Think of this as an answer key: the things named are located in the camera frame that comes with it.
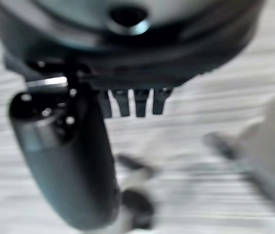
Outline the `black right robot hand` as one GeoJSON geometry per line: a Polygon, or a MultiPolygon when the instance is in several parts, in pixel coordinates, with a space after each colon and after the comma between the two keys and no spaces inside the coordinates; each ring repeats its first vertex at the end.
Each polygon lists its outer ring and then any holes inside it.
{"type": "Polygon", "coordinates": [[[41,193],[69,226],[115,222],[117,183],[104,119],[109,94],[128,117],[160,115],[174,88],[215,70],[251,41],[262,0],[0,0],[8,70],[26,89],[8,116],[41,193]]]}

